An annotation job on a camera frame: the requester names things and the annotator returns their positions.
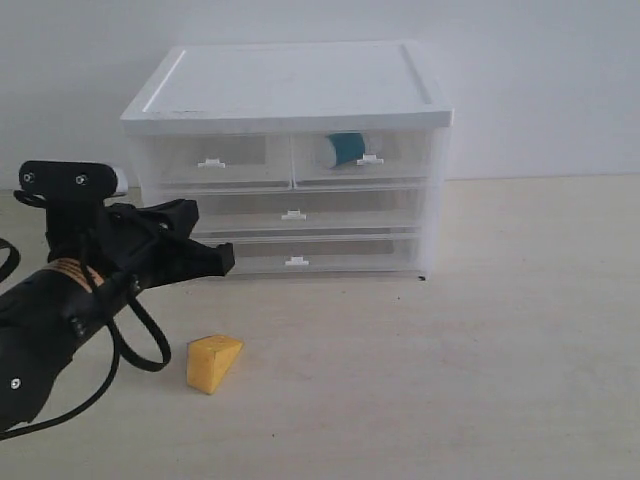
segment drawer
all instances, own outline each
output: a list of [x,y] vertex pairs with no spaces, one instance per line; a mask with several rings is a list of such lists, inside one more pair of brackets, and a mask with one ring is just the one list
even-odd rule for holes
[[300,272],[394,272],[418,270],[419,240],[332,237],[286,241],[234,240],[234,275]]
[[269,194],[162,194],[157,203],[178,197],[198,202],[196,232],[321,228],[414,227],[435,202],[431,190],[284,192]]
[[433,175],[434,132],[369,131],[292,137],[298,188],[420,186]]
[[286,135],[162,136],[139,140],[147,188],[268,190],[291,187],[291,149]]

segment white top panel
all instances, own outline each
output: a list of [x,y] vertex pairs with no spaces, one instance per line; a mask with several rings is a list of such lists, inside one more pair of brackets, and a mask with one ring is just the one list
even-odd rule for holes
[[416,42],[173,49],[122,116],[130,134],[436,128],[451,123]]

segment teal object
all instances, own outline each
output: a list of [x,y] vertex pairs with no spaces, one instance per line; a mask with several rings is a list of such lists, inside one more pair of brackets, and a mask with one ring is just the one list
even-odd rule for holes
[[336,151],[335,167],[359,160],[364,156],[364,138],[360,133],[333,133],[327,135],[327,138]]

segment table surface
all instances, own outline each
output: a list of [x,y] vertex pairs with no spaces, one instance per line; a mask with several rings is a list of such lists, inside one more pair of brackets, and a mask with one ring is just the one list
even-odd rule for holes
[[[637,479],[640,177],[449,182],[437,271],[415,278],[198,281],[142,300],[174,348],[121,367],[64,426],[0,444],[3,479]],[[41,211],[0,197],[27,275]],[[129,313],[131,343],[153,345]],[[218,392],[187,342],[245,349]],[[102,381],[100,333],[41,418]]]

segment plastic drawer unit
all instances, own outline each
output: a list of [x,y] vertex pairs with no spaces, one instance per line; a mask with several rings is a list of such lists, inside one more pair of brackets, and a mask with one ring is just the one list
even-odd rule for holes
[[147,205],[198,202],[235,274],[420,272],[453,109],[413,41],[174,48],[122,115]]

